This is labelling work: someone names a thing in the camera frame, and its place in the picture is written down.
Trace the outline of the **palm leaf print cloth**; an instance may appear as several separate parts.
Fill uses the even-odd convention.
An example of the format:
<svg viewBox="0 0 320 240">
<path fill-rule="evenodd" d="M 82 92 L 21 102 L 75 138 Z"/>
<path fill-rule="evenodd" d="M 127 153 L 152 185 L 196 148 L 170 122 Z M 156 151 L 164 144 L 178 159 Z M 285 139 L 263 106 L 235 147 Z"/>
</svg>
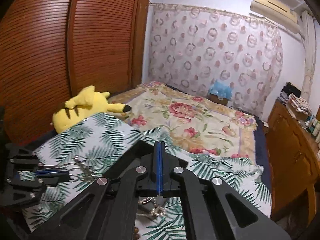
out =
<svg viewBox="0 0 320 240">
<path fill-rule="evenodd" d="M 263 214 L 271 214 L 271 194 L 261 181 L 262 166 L 249 158 L 221 157 L 189 153 L 165 139 L 161 128 L 140 131 L 108 114 L 96 114 L 35 149 L 46 165 L 70 171 L 70 180 L 49 188 L 40 203 L 23 211 L 29 229 L 34 231 L 106 172 L 137 141 L 164 142 L 171 155 L 187 161 L 187 168 L 199 178 L 221 176 Z"/>
</svg>

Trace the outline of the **floral bed blanket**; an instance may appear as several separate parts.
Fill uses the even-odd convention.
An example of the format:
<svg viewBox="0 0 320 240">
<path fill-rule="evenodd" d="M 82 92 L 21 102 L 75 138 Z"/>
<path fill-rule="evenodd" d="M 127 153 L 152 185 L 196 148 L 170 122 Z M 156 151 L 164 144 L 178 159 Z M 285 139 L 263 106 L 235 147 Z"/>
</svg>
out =
<svg viewBox="0 0 320 240">
<path fill-rule="evenodd" d="M 114 95 L 109 102 L 131 106 L 129 113 L 117 115 L 130 126 L 140 131 L 159 127 L 165 139 L 189 153 L 249 158 L 256 163 L 258 125 L 249 114 L 155 81 Z"/>
</svg>

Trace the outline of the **yellow pikachu plush toy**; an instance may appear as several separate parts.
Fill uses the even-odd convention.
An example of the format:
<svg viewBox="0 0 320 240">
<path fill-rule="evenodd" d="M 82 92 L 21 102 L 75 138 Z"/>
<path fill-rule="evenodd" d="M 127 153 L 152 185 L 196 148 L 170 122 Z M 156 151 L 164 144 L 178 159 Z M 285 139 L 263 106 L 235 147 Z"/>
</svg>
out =
<svg viewBox="0 0 320 240">
<path fill-rule="evenodd" d="M 109 103 L 109 92 L 97 92 L 94 86 L 83 88 L 76 96 L 62 104 L 53 113 L 52 125 L 60 134 L 82 120 L 97 113 L 127 113 L 131 111 L 129 105 L 123 103 Z"/>
</svg>

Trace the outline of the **brown cardboard box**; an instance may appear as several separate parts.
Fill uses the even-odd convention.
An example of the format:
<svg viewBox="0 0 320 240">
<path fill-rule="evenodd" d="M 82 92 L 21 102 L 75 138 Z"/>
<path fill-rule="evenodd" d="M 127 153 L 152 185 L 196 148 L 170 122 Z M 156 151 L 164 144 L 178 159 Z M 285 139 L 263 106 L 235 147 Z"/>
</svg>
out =
<svg viewBox="0 0 320 240">
<path fill-rule="evenodd" d="M 209 94 L 208 95 L 208 99 L 214 103 L 220 104 L 220 105 L 224 105 L 227 106 L 228 104 L 228 99 L 227 98 L 223 98 L 223 97 L 219 97 L 217 95 L 214 94 Z"/>
</svg>

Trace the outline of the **dark blue mattress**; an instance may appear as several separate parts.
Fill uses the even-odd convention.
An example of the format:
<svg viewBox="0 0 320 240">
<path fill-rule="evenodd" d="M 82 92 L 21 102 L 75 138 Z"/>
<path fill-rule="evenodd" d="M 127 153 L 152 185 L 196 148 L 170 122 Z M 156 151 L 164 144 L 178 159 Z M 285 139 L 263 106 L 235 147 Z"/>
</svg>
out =
<svg viewBox="0 0 320 240">
<path fill-rule="evenodd" d="M 266 138 L 263 131 L 264 123 L 257 116 L 254 116 L 254 118 L 257 124 L 257 129 L 254 131 L 255 161 L 257 165 L 262 166 L 264 168 L 264 171 L 261 175 L 261 181 L 265 184 L 269 191 L 271 191 L 271 170 L 268 159 Z"/>
</svg>

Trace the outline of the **blue plush toy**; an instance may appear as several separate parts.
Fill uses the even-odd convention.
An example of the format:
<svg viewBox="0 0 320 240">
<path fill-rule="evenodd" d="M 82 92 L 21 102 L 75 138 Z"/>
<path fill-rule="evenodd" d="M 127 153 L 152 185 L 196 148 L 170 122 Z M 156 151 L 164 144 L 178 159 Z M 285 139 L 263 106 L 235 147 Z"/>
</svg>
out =
<svg viewBox="0 0 320 240">
<path fill-rule="evenodd" d="M 215 95 L 218 98 L 228 99 L 232 98 L 233 89 L 219 81 L 215 81 L 208 90 L 209 95 Z"/>
</svg>

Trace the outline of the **circle pattern curtain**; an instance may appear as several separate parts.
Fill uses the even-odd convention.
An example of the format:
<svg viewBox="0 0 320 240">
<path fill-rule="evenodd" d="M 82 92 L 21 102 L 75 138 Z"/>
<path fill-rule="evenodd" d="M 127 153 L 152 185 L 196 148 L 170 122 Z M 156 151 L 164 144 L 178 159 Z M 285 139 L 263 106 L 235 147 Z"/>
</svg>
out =
<svg viewBox="0 0 320 240">
<path fill-rule="evenodd" d="M 228 103 L 262 116 L 283 68 L 277 26 L 205 7 L 152 5 L 148 77 L 207 96 L 217 80 L 233 89 Z"/>
</svg>

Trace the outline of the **wooden sideboard cabinet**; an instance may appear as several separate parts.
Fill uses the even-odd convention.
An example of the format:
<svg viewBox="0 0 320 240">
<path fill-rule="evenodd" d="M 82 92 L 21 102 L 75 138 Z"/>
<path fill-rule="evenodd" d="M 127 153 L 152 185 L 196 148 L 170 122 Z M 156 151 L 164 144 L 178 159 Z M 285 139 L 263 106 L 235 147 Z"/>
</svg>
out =
<svg viewBox="0 0 320 240">
<path fill-rule="evenodd" d="M 311 135 L 276 100 L 268 117 L 266 143 L 272 185 L 271 218 L 276 221 L 302 205 L 310 224 L 317 213 L 318 146 Z"/>
</svg>

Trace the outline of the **brown louvered wardrobe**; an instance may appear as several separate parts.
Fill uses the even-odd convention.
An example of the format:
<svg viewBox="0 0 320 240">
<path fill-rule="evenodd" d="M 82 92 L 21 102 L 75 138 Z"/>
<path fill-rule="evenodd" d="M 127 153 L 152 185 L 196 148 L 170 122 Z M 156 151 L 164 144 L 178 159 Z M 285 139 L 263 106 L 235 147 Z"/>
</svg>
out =
<svg viewBox="0 0 320 240">
<path fill-rule="evenodd" d="M 141 0 L 1 0 L 1 128 L 25 145 L 58 105 L 89 85 L 120 93 L 142 80 Z"/>
</svg>

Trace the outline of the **stack of folded clothes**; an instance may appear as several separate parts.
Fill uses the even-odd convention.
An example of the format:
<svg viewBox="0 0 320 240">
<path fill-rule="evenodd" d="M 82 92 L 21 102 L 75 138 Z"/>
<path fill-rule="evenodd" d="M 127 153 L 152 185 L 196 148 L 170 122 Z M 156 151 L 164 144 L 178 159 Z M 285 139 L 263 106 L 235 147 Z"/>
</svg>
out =
<svg viewBox="0 0 320 240">
<path fill-rule="evenodd" d="M 283 103 L 292 106 L 296 112 L 306 114 L 307 116 L 312 115 L 309 103 L 301 97 L 301 91 L 292 83 L 287 82 L 285 84 L 279 98 Z"/>
</svg>

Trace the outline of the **cream air conditioner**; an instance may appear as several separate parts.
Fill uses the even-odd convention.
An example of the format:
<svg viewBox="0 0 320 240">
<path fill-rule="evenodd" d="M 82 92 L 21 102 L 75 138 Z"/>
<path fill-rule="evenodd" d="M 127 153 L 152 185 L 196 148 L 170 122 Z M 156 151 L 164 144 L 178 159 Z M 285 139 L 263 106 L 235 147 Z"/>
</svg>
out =
<svg viewBox="0 0 320 240">
<path fill-rule="evenodd" d="M 279 23 L 294 34 L 300 32 L 297 14 L 279 0 L 253 0 L 250 10 Z"/>
</svg>

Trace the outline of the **cream side curtain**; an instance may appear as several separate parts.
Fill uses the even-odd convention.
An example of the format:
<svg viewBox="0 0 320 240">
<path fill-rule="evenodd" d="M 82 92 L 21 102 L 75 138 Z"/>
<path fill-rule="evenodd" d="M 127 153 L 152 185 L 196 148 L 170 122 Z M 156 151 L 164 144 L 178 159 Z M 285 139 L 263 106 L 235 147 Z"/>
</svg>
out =
<svg viewBox="0 0 320 240">
<path fill-rule="evenodd" d="M 309 101 L 316 65 L 316 32 L 313 17 L 304 10 L 301 15 L 303 45 L 305 48 L 305 70 L 301 97 Z"/>
</svg>

